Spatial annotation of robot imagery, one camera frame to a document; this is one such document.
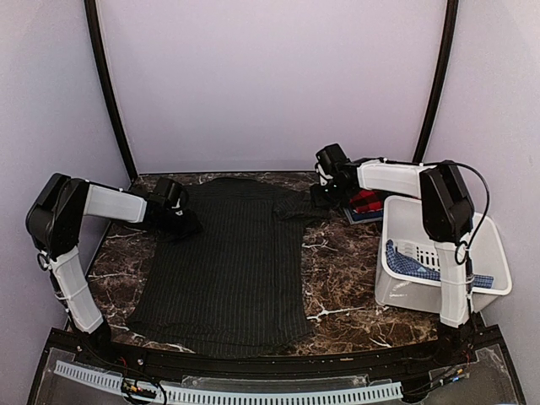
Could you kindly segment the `dark pinstripe long sleeve shirt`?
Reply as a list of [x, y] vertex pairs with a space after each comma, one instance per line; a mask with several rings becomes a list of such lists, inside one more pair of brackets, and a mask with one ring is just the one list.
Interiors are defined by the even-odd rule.
[[270, 354], [311, 334], [301, 278], [308, 192], [252, 179], [188, 187], [202, 231], [161, 242], [129, 329], [214, 358]]

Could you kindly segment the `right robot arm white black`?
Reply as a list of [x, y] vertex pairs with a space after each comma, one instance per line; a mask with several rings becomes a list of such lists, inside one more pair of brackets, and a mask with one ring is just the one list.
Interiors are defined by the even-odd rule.
[[473, 313], [469, 248], [476, 232], [474, 206], [460, 164], [446, 160], [423, 165], [384, 158], [352, 161], [324, 152], [317, 153], [316, 159], [320, 182], [312, 193], [319, 203], [342, 203], [361, 190], [390, 192], [383, 207], [383, 229], [396, 225], [410, 241], [426, 235], [439, 268], [414, 266], [387, 238], [381, 242], [381, 264], [397, 264], [398, 272], [419, 292], [439, 299], [436, 310], [441, 324], [456, 329], [466, 325]]

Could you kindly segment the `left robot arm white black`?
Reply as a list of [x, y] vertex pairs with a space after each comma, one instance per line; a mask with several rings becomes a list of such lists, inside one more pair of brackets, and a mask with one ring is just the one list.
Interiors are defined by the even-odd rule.
[[151, 191], [126, 191], [55, 173], [31, 206], [25, 226], [38, 251], [38, 263], [50, 274], [55, 295], [67, 310], [73, 329], [92, 337], [85, 352], [101, 368], [113, 367], [119, 350], [105, 338], [111, 330], [95, 303], [80, 261], [78, 244], [84, 218], [136, 225], [181, 240], [203, 229], [188, 203], [186, 188], [169, 178], [159, 178]]

